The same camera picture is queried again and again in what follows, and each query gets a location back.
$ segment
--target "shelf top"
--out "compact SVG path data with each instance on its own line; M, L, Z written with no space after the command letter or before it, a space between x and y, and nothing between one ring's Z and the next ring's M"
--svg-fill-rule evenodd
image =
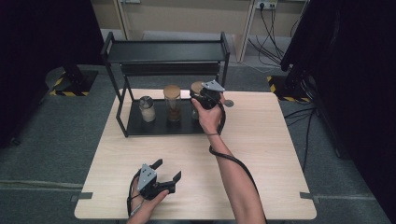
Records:
M221 41L114 41L109 63L170 63L225 61Z

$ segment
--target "wall socket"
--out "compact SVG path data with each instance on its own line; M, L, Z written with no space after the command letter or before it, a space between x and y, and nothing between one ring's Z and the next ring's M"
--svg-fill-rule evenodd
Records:
M275 10L277 5L277 0L258 0L256 8L260 9L260 4L264 4L264 10Z

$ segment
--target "gray carpet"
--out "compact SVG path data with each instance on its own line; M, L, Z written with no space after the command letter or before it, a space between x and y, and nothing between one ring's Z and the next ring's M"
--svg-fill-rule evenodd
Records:
M71 198L84 184L115 98L103 66L81 68L99 71L89 95L46 95L43 104L25 125L20 135L21 144L0 150L1 224L115 223L74 217L76 203L71 202ZM226 90L269 91L266 76L285 75L278 69L261 70L267 72L230 66ZM50 87L62 71L55 69L49 73L47 82ZM120 84L120 73L117 69L115 72ZM195 80L207 80L207 77L140 77L131 79L131 84L133 88L160 89L173 83L187 89ZM284 115L313 106L279 103ZM287 123L297 119L287 119ZM305 118L289 126L300 162L304 161L307 123L308 118ZM286 223L389 223L353 162L336 157L332 140L317 115L312 118L308 150L305 178L318 201L318 216L310 221Z

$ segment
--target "glass jar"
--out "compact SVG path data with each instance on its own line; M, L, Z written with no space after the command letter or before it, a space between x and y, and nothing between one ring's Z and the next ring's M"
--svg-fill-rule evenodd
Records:
M154 101L149 96L142 96L139 99L139 108L142 112L142 119L145 122L151 122L155 120L155 109Z
M163 89L163 96L166 102L166 117L169 121L179 121L181 119L180 87L166 86Z
M191 84L191 90L194 92L194 94L196 94L196 95L200 95L201 94L201 89L203 88L202 87L202 83L203 83L202 81L196 81L196 82ZM195 108L195 106L191 105L191 108L192 108L191 117L193 119L199 119L199 114L198 114L198 111Z

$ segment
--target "black metal shelf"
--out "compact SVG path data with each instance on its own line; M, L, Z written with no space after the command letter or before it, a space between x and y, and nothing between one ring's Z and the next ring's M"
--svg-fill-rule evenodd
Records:
M220 84L224 87L230 50L223 32L221 32L220 40L181 41L119 41L115 40L110 32L102 48L101 56L120 100L116 118L127 137L142 134L202 133L198 121L191 118L190 101L182 100L183 119L180 122L167 121L162 101L157 102L158 109L163 109L163 112L156 113L156 120L149 123L143 121L128 77L214 76L215 80L219 81L222 64L223 72ZM112 64L115 63L120 66L124 76L122 93L119 91L120 88L111 69ZM120 119L120 112L127 91L131 95L133 103L128 125L125 128Z
M191 117L191 102L189 99L181 101L181 119L169 121L166 117L165 100L154 100L156 118L152 122L145 122L139 108L139 101L132 102L129 116L128 135L155 135L155 134L191 134L203 133L198 119Z

